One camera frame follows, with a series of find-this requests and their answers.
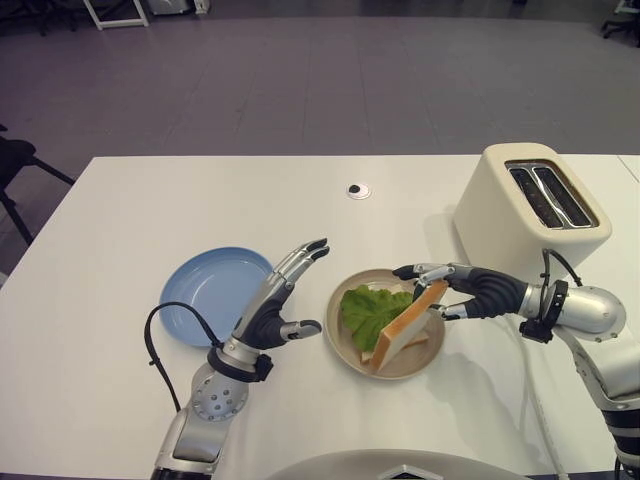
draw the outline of gray floor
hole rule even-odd
[[[640,153],[640,50],[589,22],[178,18],[9,35],[0,72],[0,123],[73,176],[97,155]],[[34,232],[66,191],[33,167],[8,190]],[[25,249],[0,217],[0,271]]]

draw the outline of black chair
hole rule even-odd
[[[0,0],[0,27],[21,20],[35,21],[40,35],[47,35],[53,20],[65,24],[75,32],[78,28],[76,11],[69,8],[66,0]]]
[[[609,38],[612,33],[634,33],[638,38],[636,47],[640,48],[640,0],[627,0],[624,7],[628,9],[636,9],[636,12],[629,13],[631,18],[628,20],[607,20],[604,22],[601,28],[603,32],[602,36],[603,38]]]
[[[0,125],[0,132],[6,132],[7,129]],[[0,136],[0,202],[7,210],[9,217],[15,223],[16,228],[24,238],[25,242],[31,245],[33,242],[33,236],[29,229],[25,225],[24,221],[16,210],[16,202],[11,200],[5,189],[9,186],[11,181],[16,177],[22,167],[36,166],[43,169],[45,172],[50,173],[54,177],[59,178],[63,182],[73,185],[74,181],[67,177],[64,173],[56,170],[51,165],[44,163],[42,160],[35,156],[36,147],[24,140],[7,140]]]

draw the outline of green lettuce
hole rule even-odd
[[[380,331],[411,305],[409,292],[370,290],[360,285],[347,290],[340,302],[342,322],[353,332],[353,343],[363,352],[372,351]]]

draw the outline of robotic arm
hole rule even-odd
[[[419,263],[393,272],[417,279],[415,296],[434,280],[473,295],[439,307],[443,318],[524,317],[523,337],[547,343],[558,335],[573,354],[576,369],[616,442],[616,455],[632,478],[640,476],[640,344],[625,327],[622,303],[601,288],[569,287],[558,280],[548,289],[504,273],[450,263]]]
[[[261,351],[322,331],[314,320],[285,322],[280,310],[296,281],[328,253],[326,239],[293,250],[262,283],[231,337],[211,348],[193,377],[189,403],[169,427],[152,480],[208,480],[214,473],[231,421],[247,401],[248,384],[265,380],[273,367]]]

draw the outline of bread slice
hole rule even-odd
[[[423,313],[431,305],[440,301],[448,286],[449,284],[444,280],[433,282],[415,302],[382,329],[370,361],[374,371],[377,372],[389,363],[389,360],[402,350],[416,333],[424,329],[428,316]]]
[[[427,340],[429,340],[429,334],[426,332],[426,330],[420,330],[418,333],[416,333],[415,337],[409,340],[409,343],[407,343],[402,349],[404,350],[405,348],[413,347],[414,345],[427,343]],[[360,352],[360,362],[363,365],[369,363],[371,357],[373,357],[373,352]]]

